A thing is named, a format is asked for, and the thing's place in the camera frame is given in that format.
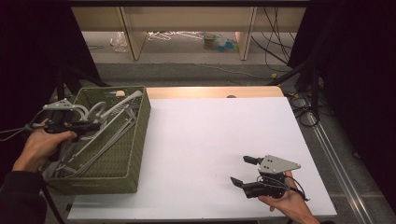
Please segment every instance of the green basket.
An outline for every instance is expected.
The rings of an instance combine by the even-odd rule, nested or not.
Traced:
[[[125,96],[116,96],[123,91]],[[99,102],[106,102],[106,109],[116,105],[135,91],[142,91],[138,98],[137,120],[135,125],[123,134],[96,162],[80,177],[60,177],[46,179],[52,192],[62,195],[79,194],[119,194],[137,192],[140,164],[143,155],[146,130],[151,106],[145,87],[82,88],[75,105],[84,105],[90,110]],[[68,166],[77,170],[95,155],[108,139],[117,132],[125,120],[131,117],[126,112],[117,116],[95,141],[75,157]],[[86,143],[79,141],[74,151]]]

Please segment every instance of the gray floor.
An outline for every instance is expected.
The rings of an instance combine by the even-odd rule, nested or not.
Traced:
[[[221,33],[230,39],[233,34]],[[256,86],[266,85],[272,74],[281,76],[265,64],[263,50],[252,42],[247,61],[240,61],[239,54],[234,50],[218,52],[215,49],[204,48],[201,40],[181,35],[171,35],[171,40],[154,38],[147,40],[139,61],[131,62],[127,53],[117,53],[109,46],[112,33],[85,33],[87,44],[92,48],[97,69],[104,82],[112,86],[145,85],[147,87],[164,86]],[[254,34],[256,40],[266,46],[262,34]],[[292,46],[290,34],[282,34],[282,42]],[[270,50],[283,57],[280,47],[270,44]],[[267,62],[277,70],[290,70],[274,57],[268,56]],[[293,85],[297,77],[291,78],[280,85],[285,93],[295,92]],[[359,196],[365,204],[371,223],[396,223],[396,216],[381,194],[374,180],[368,174],[364,164],[352,156],[353,146],[336,117],[329,116],[331,109],[324,107],[320,113],[320,125],[330,139],[332,147]],[[340,182],[333,171],[319,142],[314,128],[300,125],[304,139],[318,167],[329,195],[336,208],[338,216],[320,217],[320,220],[333,220],[337,224],[359,223]],[[64,219],[67,217],[66,205],[73,202],[74,197],[54,197]],[[286,223],[285,218],[277,220],[261,220],[266,223]],[[48,211],[47,223],[56,223],[51,211]]]

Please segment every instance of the person's arm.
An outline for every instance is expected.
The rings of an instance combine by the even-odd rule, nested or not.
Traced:
[[[42,129],[29,136],[0,190],[0,223],[44,223],[47,204],[39,192],[45,182],[38,168],[58,144],[76,136],[72,132],[49,134]]]
[[[292,177],[291,171],[287,171],[286,175]],[[297,189],[292,179],[290,179],[290,186]],[[295,191],[286,191],[285,195],[280,199],[274,199],[268,196],[259,196],[258,199],[268,204],[271,212],[277,209],[285,216],[298,223],[319,224],[318,220],[312,215],[306,205],[303,197]]]

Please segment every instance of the human hand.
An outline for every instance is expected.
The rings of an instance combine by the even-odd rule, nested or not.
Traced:
[[[292,177],[291,171],[287,171],[286,175]],[[297,189],[296,184],[290,179],[290,186]],[[259,196],[258,199],[263,203],[270,206],[270,211],[273,212],[275,209],[281,211],[285,216],[292,220],[303,223],[303,224],[317,224],[318,220],[312,215],[308,206],[306,205],[303,197],[292,190],[286,191],[280,199],[274,199],[269,196]]]
[[[76,133],[46,133],[44,129],[34,130],[26,141],[21,155],[15,161],[12,171],[37,172],[56,147],[65,140],[77,137]]]

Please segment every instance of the white table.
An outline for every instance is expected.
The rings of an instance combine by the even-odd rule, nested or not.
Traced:
[[[77,196],[75,221],[257,220],[283,217],[247,199],[230,176],[254,182],[243,156],[295,161],[315,216],[335,216],[284,97],[150,99],[151,114],[136,194]]]

